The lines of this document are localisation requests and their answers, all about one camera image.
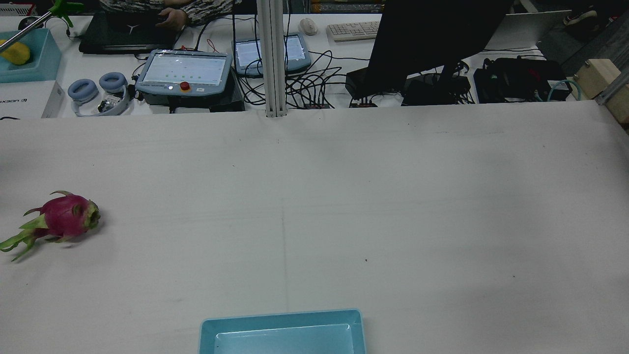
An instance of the laptop logo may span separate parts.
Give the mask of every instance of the laptop logo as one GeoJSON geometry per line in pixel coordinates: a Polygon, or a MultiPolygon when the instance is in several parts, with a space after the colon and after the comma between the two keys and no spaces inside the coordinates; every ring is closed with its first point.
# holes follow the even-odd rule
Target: laptop logo
{"type": "Polygon", "coordinates": [[[136,28],[137,26],[140,26],[140,25],[134,25],[134,26],[127,25],[127,27],[129,28],[129,35],[131,35],[131,32],[133,32],[133,29],[136,28]]]}

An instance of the plastic tray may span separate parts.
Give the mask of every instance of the plastic tray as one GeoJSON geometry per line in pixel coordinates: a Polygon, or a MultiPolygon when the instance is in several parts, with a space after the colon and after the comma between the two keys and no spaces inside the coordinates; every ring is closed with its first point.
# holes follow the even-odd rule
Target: plastic tray
{"type": "MultiPolygon", "coordinates": [[[[9,39],[19,31],[2,32],[0,39],[9,39]]],[[[48,28],[37,28],[22,37],[19,42],[31,50],[31,59],[24,65],[11,64],[0,57],[0,83],[50,81],[57,79],[61,51],[48,28]]]]}
{"type": "Polygon", "coordinates": [[[366,354],[358,309],[207,319],[199,354],[366,354]]]}

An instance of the tablet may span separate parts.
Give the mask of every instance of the tablet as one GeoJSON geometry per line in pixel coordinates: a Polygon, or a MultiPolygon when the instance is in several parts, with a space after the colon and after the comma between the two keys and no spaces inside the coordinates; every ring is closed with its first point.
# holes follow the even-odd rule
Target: tablet
{"type": "Polygon", "coordinates": [[[185,50],[154,50],[136,89],[167,96],[210,96],[225,90],[231,55],[185,50]]]}
{"type": "MultiPolygon", "coordinates": [[[[305,71],[311,64],[306,41],[301,33],[289,33],[286,38],[286,73],[305,71]]],[[[262,77],[260,40],[255,38],[236,41],[236,73],[246,77],[262,77]]]]}

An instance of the yellow fruit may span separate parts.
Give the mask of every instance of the yellow fruit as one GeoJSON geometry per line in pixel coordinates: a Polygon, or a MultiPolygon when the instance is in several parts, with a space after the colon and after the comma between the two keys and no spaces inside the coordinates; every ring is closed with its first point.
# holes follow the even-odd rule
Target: yellow fruit
{"type": "Polygon", "coordinates": [[[24,65],[31,58],[31,50],[24,43],[15,42],[7,50],[0,53],[0,56],[15,65],[24,65]]]}

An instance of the touchscreen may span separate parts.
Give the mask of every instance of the touchscreen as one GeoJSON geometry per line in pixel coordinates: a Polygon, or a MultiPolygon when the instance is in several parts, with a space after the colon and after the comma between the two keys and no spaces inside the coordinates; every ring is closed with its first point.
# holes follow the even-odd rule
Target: touchscreen
{"type": "MultiPolygon", "coordinates": [[[[260,60],[258,55],[260,40],[240,42],[236,44],[236,50],[238,52],[238,63],[240,67],[256,67],[256,61],[260,60]]],[[[305,59],[304,49],[301,46],[298,36],[290,36],[286,40],[286,52],[288,54],[288,60],[305,59]]]]}
{"type": "Polygon", "coordinates": [[[221,83],[225,58],[158,54],[153,57],[144,81],[158,83],[207,84],[221,83]]]}

